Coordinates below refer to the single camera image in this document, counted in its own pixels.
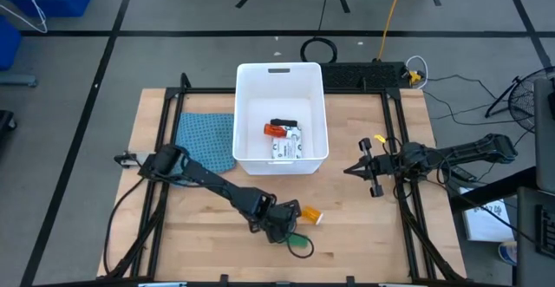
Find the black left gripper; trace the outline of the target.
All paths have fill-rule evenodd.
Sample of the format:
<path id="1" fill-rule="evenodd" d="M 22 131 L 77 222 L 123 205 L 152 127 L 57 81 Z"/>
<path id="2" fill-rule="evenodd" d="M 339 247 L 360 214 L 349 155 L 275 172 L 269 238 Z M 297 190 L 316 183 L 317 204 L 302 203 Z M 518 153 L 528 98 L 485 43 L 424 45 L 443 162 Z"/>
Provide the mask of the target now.
<path id="1" fill-rule="evenodd" d="M 269 232 L 271 244 L 281 244 L 292 236 L 297 229 L 297 219 L 301 216 L 301 207 L 297 199 L 281 204 L 270 204 L 264 211 L 259 225 Z"/>

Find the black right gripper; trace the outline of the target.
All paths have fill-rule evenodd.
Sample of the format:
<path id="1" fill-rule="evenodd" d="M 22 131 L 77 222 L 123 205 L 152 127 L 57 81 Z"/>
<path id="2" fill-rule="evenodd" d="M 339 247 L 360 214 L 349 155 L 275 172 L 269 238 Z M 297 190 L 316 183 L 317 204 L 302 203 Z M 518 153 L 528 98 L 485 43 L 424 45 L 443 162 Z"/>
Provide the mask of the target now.
<path id="1" fill-rule="evenodd" d="M 373 198 L 381 197 L 384 192 L 382 185 L 378 182 L 379 175 L 392 175 L 397 168 L 394 157 L 389 154 L 372 156 L 370 152 L 371 143 L 369 138 L 363 138 L 359 141 L 359 148 L 362 151 L 362 157 L 355 165 L 346 168 L 345 174 L 354 175 L 363 180 L 370 181 L 370 194 Z"/>

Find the green medical item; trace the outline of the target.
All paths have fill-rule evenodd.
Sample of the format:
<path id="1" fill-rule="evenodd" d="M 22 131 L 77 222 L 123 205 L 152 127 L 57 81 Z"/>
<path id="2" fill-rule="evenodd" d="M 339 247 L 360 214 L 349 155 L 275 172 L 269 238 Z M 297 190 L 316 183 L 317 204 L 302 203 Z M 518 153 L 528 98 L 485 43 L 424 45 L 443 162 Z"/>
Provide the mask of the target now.
<path id="1" fill-rule="evenodd" d="M 287 238 L 286 244 L 293 248 L 305 249 L 309 246 L 309 240 L 304 235 L 293 232 Z"/>

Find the amber pill bottle white cap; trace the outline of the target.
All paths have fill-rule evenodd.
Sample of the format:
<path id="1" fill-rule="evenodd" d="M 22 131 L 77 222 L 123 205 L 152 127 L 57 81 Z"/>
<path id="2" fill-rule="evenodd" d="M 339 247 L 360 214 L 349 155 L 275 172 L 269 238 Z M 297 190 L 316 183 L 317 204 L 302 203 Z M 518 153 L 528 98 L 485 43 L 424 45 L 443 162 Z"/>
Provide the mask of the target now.
<path id="1" fill-rule="evenodd" d="M 319 225 L 323 219 L 323 213 L 307 205 L 302 208 L 301 217 L 313 225 Z"/>

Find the white printed packet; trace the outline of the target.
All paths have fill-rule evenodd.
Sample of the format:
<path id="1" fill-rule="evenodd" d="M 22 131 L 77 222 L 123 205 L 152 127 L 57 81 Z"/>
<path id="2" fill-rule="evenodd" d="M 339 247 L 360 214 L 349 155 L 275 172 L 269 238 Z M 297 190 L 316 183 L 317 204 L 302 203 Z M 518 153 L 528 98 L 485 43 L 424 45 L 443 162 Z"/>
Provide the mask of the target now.
<path id="1" fill-rule="evenodd" d="M 302 131 L 298 127 L 281 126 L 285 137 L 273 137 L 271 157 L 274 160 L 303 158 Z"/>

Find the red-orange pill bottle white cap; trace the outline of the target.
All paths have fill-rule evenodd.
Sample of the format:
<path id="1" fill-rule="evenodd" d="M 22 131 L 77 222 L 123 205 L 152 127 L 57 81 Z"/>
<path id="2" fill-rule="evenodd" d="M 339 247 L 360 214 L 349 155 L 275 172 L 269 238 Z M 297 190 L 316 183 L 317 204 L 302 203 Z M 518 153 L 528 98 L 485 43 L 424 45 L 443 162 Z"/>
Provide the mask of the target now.
<path id="1" fill-rule="evenodd" d="M 291 130 L 288 130 L 285 126 L 265 124 L 264 134 L 273 138 L 290 138 Z"/>

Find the white perforated plastic basket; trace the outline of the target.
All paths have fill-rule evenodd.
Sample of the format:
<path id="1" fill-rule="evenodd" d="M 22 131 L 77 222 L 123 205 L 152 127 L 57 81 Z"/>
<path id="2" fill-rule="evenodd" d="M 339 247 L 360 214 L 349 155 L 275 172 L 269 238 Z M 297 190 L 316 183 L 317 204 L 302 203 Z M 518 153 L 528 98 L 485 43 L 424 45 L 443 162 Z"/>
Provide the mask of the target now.
<path id="1" fill-rule="evenodd" d="M 264 126 L 296 121 L 301 157 L 272 156 Z M 313 174 L 329 156 L 321 66 L 315 62 L 244 63 L 237 68 L 232 155 L 250 175 Z"/>

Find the black perforated box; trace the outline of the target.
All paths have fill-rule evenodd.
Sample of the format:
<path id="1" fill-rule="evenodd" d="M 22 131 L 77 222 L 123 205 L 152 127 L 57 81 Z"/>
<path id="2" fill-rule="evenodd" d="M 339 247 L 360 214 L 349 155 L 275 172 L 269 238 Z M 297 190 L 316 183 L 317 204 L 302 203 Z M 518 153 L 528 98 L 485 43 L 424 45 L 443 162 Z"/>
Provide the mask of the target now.
<path id="1" fill-rule="evenodd" d="M 402 62 L 334 62 L 320 65 L 326 88 L 409 88 Z"/>

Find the blue patterned cloth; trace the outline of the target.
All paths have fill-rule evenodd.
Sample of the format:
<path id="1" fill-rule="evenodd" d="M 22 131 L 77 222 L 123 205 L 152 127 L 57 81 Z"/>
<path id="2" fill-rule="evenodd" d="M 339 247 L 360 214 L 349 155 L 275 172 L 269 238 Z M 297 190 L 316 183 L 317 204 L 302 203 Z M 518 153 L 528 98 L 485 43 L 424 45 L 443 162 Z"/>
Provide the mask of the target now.
<path id="1" fill-rule="evenodd" d="M 233 114 L 183 113 L 180 115 L 175 144 L 213 173 L 231 171 Z"/>

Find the white printed booklet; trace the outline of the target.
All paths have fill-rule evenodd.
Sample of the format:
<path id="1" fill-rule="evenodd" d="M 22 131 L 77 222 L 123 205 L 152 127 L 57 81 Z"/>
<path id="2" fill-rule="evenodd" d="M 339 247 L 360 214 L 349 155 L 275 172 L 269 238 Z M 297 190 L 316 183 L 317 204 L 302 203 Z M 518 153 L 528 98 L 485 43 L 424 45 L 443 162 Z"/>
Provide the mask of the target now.
<path id="1" fill-rule="evenodd" d="M 500 199 L 487 203 L 483 207 L 492 212 L 495 217 L 480 207 L 462 213 L 467 240 L 492 243 L 513 241 L 512 229 L 500 222 L 502 219 L 510 223 L 507 209 L 513 208 L 513 205 L 507 205 L 503 199 Z"/>

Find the blue and white object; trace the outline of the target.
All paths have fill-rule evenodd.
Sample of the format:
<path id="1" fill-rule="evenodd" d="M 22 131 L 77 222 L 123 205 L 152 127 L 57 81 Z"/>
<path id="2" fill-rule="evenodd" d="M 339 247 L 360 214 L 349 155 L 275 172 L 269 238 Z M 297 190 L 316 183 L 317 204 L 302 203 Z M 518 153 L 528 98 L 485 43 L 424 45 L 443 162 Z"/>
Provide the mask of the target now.
<path id="1" fill-rule="evenodd" d="M 517 265 L 518 243 L 516 241 L 507 241 L 500 243 L 498 246 L 499 257 L 503 262 L 511 266 Z"/>

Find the black floor fan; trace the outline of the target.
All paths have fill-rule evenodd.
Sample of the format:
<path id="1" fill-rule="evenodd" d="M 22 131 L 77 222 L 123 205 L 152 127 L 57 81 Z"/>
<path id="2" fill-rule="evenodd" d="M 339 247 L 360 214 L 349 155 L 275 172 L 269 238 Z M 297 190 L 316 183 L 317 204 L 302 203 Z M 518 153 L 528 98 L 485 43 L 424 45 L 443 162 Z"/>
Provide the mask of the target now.
<path id="1" fill-rule="evenodd" d="M 487 109 L 485 117 L 508 111 L 514 122 L 534 133 L 534 85 L 539 79 L 549 80 L 555 87 L 555 66 L 542 68 L 526 77 L 516 76 L 511 85 Z"/>

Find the black side desk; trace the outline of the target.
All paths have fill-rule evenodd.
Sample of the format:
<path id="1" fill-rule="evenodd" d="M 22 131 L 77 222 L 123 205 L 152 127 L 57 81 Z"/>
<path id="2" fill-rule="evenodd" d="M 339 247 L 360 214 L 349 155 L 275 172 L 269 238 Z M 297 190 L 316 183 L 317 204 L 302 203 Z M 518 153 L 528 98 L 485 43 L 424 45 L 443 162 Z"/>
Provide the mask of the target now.
<path id="1" fill-rule="evenodd" d="M 517 210 L 517 286 L 555 287 L 555 259 L 536 251 L 535 206 L 555 211 L 555 194 L 539 189 L 536 166 L 451 198 L 452 210 L 465 211 L 515 195 Z"/>

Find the grey computer monitor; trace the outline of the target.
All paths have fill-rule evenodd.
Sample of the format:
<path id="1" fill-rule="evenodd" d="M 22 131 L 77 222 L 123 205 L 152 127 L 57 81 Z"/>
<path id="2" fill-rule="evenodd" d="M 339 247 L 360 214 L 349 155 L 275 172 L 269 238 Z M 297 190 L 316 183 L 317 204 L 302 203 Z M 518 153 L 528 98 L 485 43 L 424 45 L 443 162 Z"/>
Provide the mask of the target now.
<path id="1" fill-rule="evenodd" d="M 555 89 L 547 79 L 536 80 L 533 87 L 537 185 L 555 194 Z"/>

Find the black computer keyboard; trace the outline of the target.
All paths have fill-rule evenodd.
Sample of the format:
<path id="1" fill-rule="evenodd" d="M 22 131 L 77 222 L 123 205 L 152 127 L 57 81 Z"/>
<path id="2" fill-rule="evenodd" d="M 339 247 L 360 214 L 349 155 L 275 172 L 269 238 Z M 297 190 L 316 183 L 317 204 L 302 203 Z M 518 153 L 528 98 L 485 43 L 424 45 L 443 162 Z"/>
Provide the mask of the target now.
<path id="1" fill-rule="evenodd" d="M 555 211 L 544 205 L 535 206 L 536 251 L 555 259 Z"/>

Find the black chair base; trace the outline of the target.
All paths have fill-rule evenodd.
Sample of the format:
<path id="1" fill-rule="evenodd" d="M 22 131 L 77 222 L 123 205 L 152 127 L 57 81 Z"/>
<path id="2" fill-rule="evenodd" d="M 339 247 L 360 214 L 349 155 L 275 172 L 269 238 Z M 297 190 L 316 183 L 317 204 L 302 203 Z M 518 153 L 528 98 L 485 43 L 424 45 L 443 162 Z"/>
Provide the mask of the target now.
<path id="1" fill-rule="evenodd" d="M 14 113 L 0 109 L 0 134 L 13 131 L 17 128 Z"/>

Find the grey metal foot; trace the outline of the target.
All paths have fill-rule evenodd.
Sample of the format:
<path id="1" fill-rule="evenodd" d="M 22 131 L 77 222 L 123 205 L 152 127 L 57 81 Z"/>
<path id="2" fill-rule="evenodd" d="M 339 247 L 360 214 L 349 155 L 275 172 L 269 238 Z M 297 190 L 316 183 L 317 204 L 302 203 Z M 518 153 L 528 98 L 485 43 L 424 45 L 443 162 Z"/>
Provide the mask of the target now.
<path id="1" fill-rule="evenodd" d="M 38 85 L 38 80 L 34 75 L 0 73 L 0 85 L 35 88 Z"/>

